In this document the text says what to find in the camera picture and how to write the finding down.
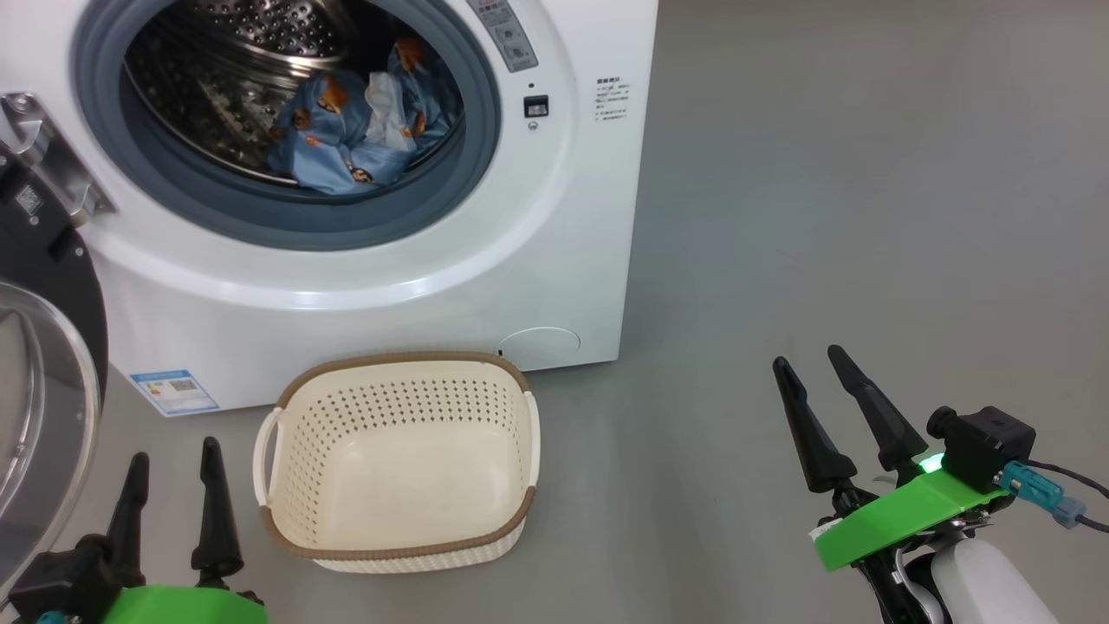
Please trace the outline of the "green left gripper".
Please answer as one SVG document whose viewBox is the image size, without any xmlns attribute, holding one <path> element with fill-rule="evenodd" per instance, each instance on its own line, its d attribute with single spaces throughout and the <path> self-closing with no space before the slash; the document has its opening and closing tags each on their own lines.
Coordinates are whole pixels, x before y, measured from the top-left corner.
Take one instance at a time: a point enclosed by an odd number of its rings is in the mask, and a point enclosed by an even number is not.
<svg viewBox="0 0 1109 624">
<path fill-rule="evenodd" d="M 104 623 L 267 623 L 269 614 L 263 604 L 230 591 L 225 583 L 225 577 L 242 571 L 244 560 L 224 459 L 214 436 L 204 439 L 199 462 L 204 507 L 199 545 L 191 553 L 199 584 L 144 586 L 141 533 L 142 512 L 149 500 L 149 470 L 146 452 L 134 454 L 108 525 L 106 565 L 123 591 L 108 608 Z"/>
</svg>

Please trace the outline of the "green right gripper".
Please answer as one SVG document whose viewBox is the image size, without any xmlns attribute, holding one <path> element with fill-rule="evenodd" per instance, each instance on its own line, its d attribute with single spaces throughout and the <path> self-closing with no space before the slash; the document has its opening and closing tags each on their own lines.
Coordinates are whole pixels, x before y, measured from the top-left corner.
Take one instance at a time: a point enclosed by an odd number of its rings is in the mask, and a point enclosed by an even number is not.
<svg viewBox="0 0 1109 624">
<path fill-rule="evenodd" d="M 827 356 L 840 383 L 859 405 L 879 448 L 877 459 L 884 471 L 895 471 L 901 477 L 923 474 L 851 515 L 808 532 L 821 564 L 827 571 L 855 564 L 968 510 L 1008 495 L 999 489 L 981 493 L 966 485 L 943 469 L 942 453 L 924 458 L 918 464 L 916 458 L 930 447 L 915 427 L 843 347 L 830 345 Z M 840 453 L 821 426 L 808 406 L 807 388 L 801 383 L 792 365 L 784 356 L 777 356 L 772 370 L 808 492 L 827 493 L 849 485 L 857 474 L 856 466 L 849 457 Z"/>
</svg>

